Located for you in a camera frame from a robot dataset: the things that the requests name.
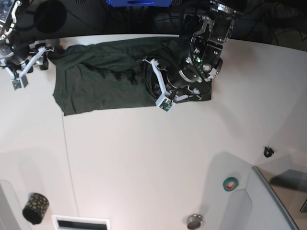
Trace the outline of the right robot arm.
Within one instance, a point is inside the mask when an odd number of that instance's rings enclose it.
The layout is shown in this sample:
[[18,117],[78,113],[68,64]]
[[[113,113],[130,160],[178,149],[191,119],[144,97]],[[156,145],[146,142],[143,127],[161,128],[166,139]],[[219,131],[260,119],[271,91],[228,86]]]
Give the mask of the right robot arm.
[[59,0],[45,0],[34,11],[28,8],[32,0],[2,0],[0,2],[0,67],[8,68],[13,74],[22,71],[37,53],[35,37],[25,40],[21,32],[33,29],[52,34],[66,22],[66,7]]

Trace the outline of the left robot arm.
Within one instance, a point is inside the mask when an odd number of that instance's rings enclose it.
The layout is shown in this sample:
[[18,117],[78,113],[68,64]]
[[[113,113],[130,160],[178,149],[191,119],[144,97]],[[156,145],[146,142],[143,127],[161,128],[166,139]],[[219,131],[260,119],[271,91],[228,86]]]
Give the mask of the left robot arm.
[[187,0],[180,6],[179,38],[187,55],[174,73],[168,73],[172,89],[188,89],[211,82],[221,71],[221,53],[237,19],[246,9],[245,0]]

